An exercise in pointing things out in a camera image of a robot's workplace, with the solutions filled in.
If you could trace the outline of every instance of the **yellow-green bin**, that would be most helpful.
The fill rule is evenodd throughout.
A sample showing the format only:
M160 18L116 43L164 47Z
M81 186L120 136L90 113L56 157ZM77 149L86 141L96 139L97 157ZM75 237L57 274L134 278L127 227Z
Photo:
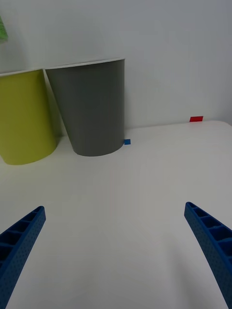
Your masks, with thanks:
M0 74L0 155L35 162L56 148L43 70Z

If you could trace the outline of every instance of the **table surface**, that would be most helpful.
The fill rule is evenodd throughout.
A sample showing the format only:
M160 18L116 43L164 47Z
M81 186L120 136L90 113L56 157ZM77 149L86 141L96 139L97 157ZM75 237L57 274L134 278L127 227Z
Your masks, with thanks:
M82 157L0 161L0 232L39 205L47 220L8 309L225 309L184 218L191 201L232 227L232 127L132 129L131 145Z

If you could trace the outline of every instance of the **gray bin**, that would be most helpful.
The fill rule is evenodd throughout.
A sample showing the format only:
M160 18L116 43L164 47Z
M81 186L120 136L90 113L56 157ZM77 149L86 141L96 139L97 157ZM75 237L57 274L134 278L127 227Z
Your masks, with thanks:
M124 60L46 70L73 150L99 156L124 142Z

